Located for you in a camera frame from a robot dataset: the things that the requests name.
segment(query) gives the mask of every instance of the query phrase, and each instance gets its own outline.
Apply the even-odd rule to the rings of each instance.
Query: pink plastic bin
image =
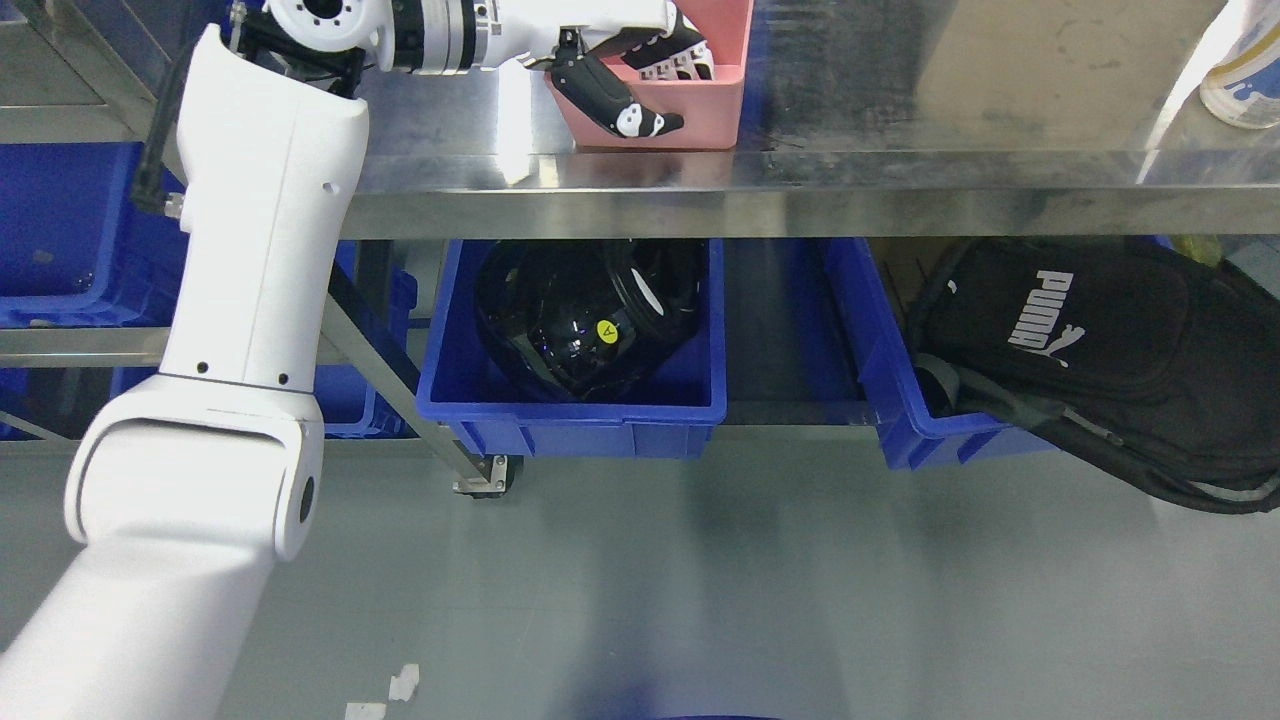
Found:
[[[716,56],[716,79],[641,81],[621,58],[604,58],[635,95],[657,113],[680,113],[685,127],[660,137],[616,137],[591,122],[559,92],[552,91],[573,140],[586,147],[635,150],[727,150],[737,145],[746,79],[746,46],[754,0],[677,0],[680,9],[707,36]],[[547,87],[550,90],[550,76]]]

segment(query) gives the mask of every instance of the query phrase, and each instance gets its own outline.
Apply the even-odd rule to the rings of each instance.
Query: grey floor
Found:
[[[332,452],[223,706],[388,720],[1274,719],[1280,518],[1157,505],[1069,457],[890,473],[868,442],[534,461],[499,501]],[[0,647],[76,546],[65,457],[0,459]]]

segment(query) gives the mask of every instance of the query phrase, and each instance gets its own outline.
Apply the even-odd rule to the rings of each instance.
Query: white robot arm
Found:
[[[548,69],[552,86],[621,137],[684,127],[678,114],[643,106],[595,55],[627,50],[645,79],[713,79],[707,38],[671,0],[268,0],[300,45],[361,49],[381,70],[447,76],[507,60]]]
[[[580,58],[675,22],[664,0],[422,0],[408,20],[417,3],[403,5],[273,3],[303,46],[353,54],[314,58],[347,69],[337,95],[233,54],[215,27],[196,45],[178,118],[191,242],[169,345],[160,374],[108,404],[81,442],[65,520],[87,547],[0,655],[0,717],[216,714],[270,571],[314,518],[320,316],[369,136],[365,102],[339,95],[364,53],[384,69],[550,58],[554,72],[570,42]],[[660,132],[660,119],[614,124]]]

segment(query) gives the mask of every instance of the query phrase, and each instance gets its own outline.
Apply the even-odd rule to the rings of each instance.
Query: black cable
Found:
[[[182,92],[187,87],[187,72],[191,69],[191,56],[200,38],[192,40],[169,65],[169,70],[156,94],[156,110],[151,117],[151,129],[142,146],[138,169],[133,173],[133,187],[129,200],[143,213],[164,215],[169,196],[164,191],[164,147],[169,141],[169,129],[178,119]]]

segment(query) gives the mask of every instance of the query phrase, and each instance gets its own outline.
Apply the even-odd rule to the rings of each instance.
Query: blue crate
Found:
[[[187,236],[128,201],[140,154],[138,143],[0,145],[0,328],[169,324]]]
[[[890,468],[914,470],[1053,448],[1032,433],[987,414],[934,418],[920,393],[902,332],[867,241],[829,241],[824,265],[854,345],[858,380],[876,409],[876,430]]]
[[[695,459],[727,410],[723,242],[708,242],[701,324],[652,377],[612,404],[529,402],[475,327],[475,278],[492,242],[449,245],[417,410],[480,455]]]
[[[338,246],[338,264],[347,274],[356,260],[356,243]],[[392,274],[392,296],[388,306],[388,329],[404,347],[408,340],[408,314],[417,305],[417,281],[404,270]],[[111,377],[111,397],[115,397],[156,373],[155,368],[118,368]],[[378,395],[360,370],[351,365],[320,365],[316,368],[316,402],[324,415],[324,433],[328,438],[384,439],[412,437],[412,430]]]
[[[24,418],[27,398],[27,375],[24,368],[0,368],[0,410]],[[0,423],[0,441],[32,439],[32,436]]]

